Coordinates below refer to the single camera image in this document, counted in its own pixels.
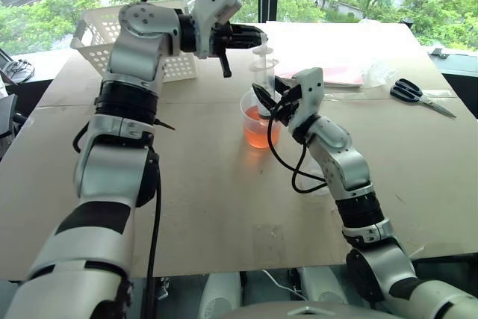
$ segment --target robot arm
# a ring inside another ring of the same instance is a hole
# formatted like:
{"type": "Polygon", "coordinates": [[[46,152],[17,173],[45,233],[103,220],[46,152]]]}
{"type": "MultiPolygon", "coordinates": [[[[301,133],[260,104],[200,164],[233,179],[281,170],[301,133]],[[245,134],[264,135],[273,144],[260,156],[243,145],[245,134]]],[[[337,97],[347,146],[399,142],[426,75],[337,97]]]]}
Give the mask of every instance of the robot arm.
{"type": "Polygon", "coordinates": [[[390,220],[384,217],[363,156],[353,147],[350,133],[318,114],[323,98],[322,69],[304,70],[289,88],[276,78],[282,93],[278,104],[265,89],[253,85],[261,103],[288,126],[294,139],[306,144],[320,165],[344,223],[343,235],[353,247],[347,268],[358,293],[367,301],[385,301],[406,318],[475,318],[478,300],[447,283],[422,281],[390,220]]]}
{"type": "MultiPolygon", "coordinates": [[[[134,211],[158,184],[153,125],[165,57],[182,50],[227,65],[226,48],[260,45],[257,28],[228,23],[239,7],[240,0],[196,0],[192,16],[145,2],[121,9],[121,32],[75,168],[79,205],[45,242],[6,318],[124,317],[134,211]]],[[[231,75],[229,66],[224,73],[231,75]]]]}

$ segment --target plastic cup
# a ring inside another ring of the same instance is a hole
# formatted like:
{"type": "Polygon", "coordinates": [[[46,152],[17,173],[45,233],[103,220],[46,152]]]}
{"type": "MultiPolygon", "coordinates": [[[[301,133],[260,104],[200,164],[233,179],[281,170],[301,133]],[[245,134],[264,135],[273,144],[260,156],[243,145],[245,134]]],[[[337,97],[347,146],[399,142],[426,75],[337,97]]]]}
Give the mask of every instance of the plastic cup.
{"type": "MultiPolygon", "coordinates": [[[[240,99],[240,112],[243,115],[244,137],[249,145],[257,149],[269,147],[267,142],[267,125],[269,120],[259,117],[259,100],[253,90],[246,92],[240,99]]],[[[274,121],[272,124],[271,140],[276,144],[279,140],[281,125],[274,121]]]]}
{"type": "MultiPolygon", "coordinates": [[[[273,49],[267,47],[267,41],[261,46],[252,50],[254,61],[250,69],[254,73],[254,83],[261,85],[274,99],[274,67],[278,61],[272,59],[273,49]]],[[[263,117],[270,115],[270,112],[261,104],[259,106],[259,114],[263,117]]]]}

